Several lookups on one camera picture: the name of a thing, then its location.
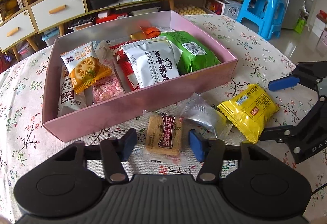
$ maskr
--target biscuit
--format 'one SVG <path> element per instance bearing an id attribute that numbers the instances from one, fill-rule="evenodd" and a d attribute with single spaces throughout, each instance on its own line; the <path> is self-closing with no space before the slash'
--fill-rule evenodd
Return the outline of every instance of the biscuit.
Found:
<path id="1" fill-rule="evenodd" d="M 177 156 L 182 146 L 182 123 L 172 115 L 151 115 L 145 147 L 158 154 Z"/>
<path id="2" fill-rule="evenodd" d="M 75 67 L 75 77 L 83 80 L 87 75 L 95 75 L 99 70 L 97 59 L 90 56 L 80 61 Z"/>

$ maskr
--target white snack package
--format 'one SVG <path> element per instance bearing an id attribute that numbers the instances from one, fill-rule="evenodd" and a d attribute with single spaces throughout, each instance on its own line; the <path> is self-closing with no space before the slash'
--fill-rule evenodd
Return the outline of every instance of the white snack package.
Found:
<path id="1" fill-rule="evenodd" d="M 107 56 L 107 52 L 109 50 L 110 42 L 93 41 L 92 44 L 93 44 L 93 50 L 95 51 L 95 54 L 99 59 L 99 62 L 103 64 L 103 60 Z"/>
<path id="2" fill-rule="evenodd" d="M 58 117 L 72 113 L 86 107 L 84 91 L 76 94 L 73 89 L 68 69 L 65 65 L 62 68 L 60 79 L 60 97 L 58 103 Z"/>
<path id="3" fill-rule="evenodd" d="M 166 36 L 123 45 L 140 88 L 179 77 L 173 48 Z"/>

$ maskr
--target drawer handle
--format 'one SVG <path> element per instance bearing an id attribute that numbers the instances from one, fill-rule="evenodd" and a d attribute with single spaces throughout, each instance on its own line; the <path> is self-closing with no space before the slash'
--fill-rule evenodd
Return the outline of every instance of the drawer handle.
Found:
<path id="1" fill-rule="evenodd" d="M 10 36 L 14 35 L 16 32 L 18 32 L 18 30 L 19 30 L 19 27 L 14 28 L 13 30 L 9 31 L 7 33 L 7 37 L 10 37 Z"/>
<path id="2" fill-rule="evenodd" d="M 66 5 L 62 5 L 60 7 L 57 7 L 57 8 L 54 8 L 52 10 L 49 11 L 49 14 L 52 15 L 52 14 L 56 14 L 62 10 L 64 10 L 66 8 Z"/>

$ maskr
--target yellow snack package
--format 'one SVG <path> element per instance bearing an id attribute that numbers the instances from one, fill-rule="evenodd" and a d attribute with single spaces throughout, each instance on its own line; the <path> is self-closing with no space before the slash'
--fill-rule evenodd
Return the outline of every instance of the yellow snack package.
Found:
<path id="1" fill-rule="evenodd" d="M 61 54 L 76 94 L 94 84 L 97 80 L 111 75 L 111 69 L 99 62 L 92 42 Z"/>
<path id="2" fill-rule="evenodd" d="M 258 141 L 267 120 L 279 110 L 258 84 L 249 85 L 245 91 L 220 103 L 217 108 L 253 144 Z"/>

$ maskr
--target storage bin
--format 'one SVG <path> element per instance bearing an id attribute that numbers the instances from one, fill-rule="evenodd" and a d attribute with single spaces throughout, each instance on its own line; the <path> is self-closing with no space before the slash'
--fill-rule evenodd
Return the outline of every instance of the storage bin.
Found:
<path id="1" fill-rule="evenodd" d="M 60 37 L 59 28 L 47 33 L 46 31 L 42 33 L 42 41 L 46 42 L 46 45 L 51 46 L 55 43 L 55 39 Z"/>
<path id="2" fill-rule="evenodd" d="M 90 41 L 125 38 L 139 32 L 140 26 L 184 30 L 210 48 L 221 64 L 57 117 L 63 63 L 60 54 Z M 173 11 L 130 16 L 81 29 L 55 40 L 45 78 L 42 124 L 51 134 L 64 142 L 95 133 L 136 118 L 143 114 L 143 110 L 154 111 L 189 98 L 194 92 L 202 93 L 225 84 L 230 81 L 237 61 L 237 58 L 217 40 Z"/>
<path id="3" fill-rule="evenodd" d="M 206 0 L 205 7 L 214 14 L 237 19 L 242 4 L 233 0 Z"/>
<path id="4" fill-rule="evenodd" d="M 18 48 L 18 53 L 22 56 L 22 59 L 25 59 L 35 53 L 35 51 L 28 42 L 23 42 Z"/>

